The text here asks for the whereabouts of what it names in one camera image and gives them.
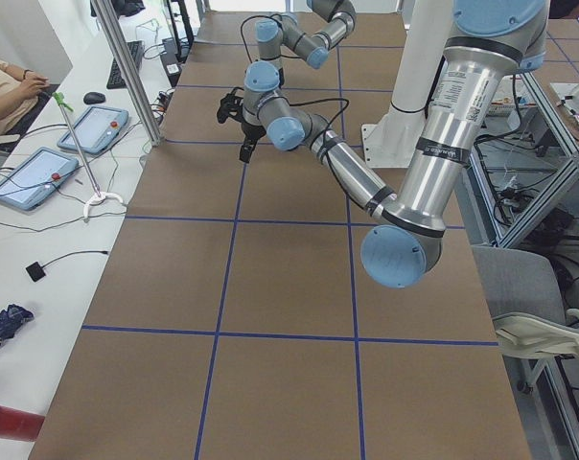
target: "computer mouse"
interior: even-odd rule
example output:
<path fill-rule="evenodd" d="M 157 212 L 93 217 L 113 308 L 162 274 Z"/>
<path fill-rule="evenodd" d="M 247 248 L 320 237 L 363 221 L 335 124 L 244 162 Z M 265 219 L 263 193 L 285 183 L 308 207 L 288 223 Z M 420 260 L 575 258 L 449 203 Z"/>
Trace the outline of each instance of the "computer mouse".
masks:
<path fill-rule="evenodd" d="M 106 101 L 106 96 L 102 93 L 97 93 L 95 91 L 90 91 L 89 93 L 85 94 L 82 98 L 82 101 L 87 105 L 91 104 L 101 104 Z"/>

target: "person's hand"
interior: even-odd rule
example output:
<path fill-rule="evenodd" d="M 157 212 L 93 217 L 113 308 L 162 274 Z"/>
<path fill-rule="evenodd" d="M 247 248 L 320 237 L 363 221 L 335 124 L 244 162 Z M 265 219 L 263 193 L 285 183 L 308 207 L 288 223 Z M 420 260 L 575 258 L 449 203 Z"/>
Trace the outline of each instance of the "person's hand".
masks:
<path fill-rule="evenodd" d="M 34 72 L 33 70 L 28 70 L 25 73 L 25 79 L 24 80 L 40 80 L 40 81 L 45 81 L 45 82 L 49 81 L 49 79 L 47 79 L 45 76 L 40 75 L 37 72 Z"/>
<path fill-rule="evenodd" d="M 49 87 L 49 83 L 46 80 L 39 79 L 25 79 L 19 83 L 17 90 L 21 93 L 23 99 L 33 99 L 38 94 L 42 92 L 45 88 Z"/>

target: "tablet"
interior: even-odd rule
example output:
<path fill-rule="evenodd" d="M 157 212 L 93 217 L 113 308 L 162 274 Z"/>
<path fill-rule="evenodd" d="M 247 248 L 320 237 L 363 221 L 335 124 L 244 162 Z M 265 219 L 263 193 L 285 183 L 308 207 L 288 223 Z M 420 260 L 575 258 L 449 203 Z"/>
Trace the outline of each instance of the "tablet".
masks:
<path fill-rule="evenodd" d="M 127 111 L 121 108 L 91 105 L 74 123 L 82 151 L 99 155 L 115 140 L 119 131 L 127 123 Z M 77 151 L 70 131 L 58 140 L 58 147 Z"/>
<path fill-rule="evenodd" d="M 29 211 L 53 193 L 78 165 L 76 158 L 42 147 L 2 179 L 0 201 Z"/>

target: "gray chair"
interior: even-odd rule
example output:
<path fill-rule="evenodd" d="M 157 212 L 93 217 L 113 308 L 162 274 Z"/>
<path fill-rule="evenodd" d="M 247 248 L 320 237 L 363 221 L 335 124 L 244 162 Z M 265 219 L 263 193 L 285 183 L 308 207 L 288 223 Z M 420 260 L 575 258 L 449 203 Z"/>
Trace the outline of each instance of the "gray chair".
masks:
<path fill-rule="evenodd" d="M 579 321 L 579 310 L 565 311 L 545 257 L 491 246 L 473 246 L 473 254 L 501 352 L 537 359 L 530 375 L 518 383 L 530 393 L 548 361 L 559 356 L 579 360 L 579 328 L 565 322 L 565 314 Z"/>

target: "brown tabletop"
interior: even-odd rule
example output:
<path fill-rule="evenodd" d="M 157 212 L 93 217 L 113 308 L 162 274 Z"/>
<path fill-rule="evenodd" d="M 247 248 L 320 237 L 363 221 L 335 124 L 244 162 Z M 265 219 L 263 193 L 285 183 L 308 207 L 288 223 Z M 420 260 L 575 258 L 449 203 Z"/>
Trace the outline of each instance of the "brown tabletop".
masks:
<path fill-rule="evenodd" d="M 238 161 L 216 111 L 245 18 L 203 23 L 30 458 L 529 459 L 455 199 L 441 262 L 390 290 L 359 261 L 373 222 L 308 151 L 265 138 Z M 321 70 L 287 61 L 285 92 L 350 99 L 335 130 L 361 151 L 404 41 L 399 16 L 361 14 Z"/>

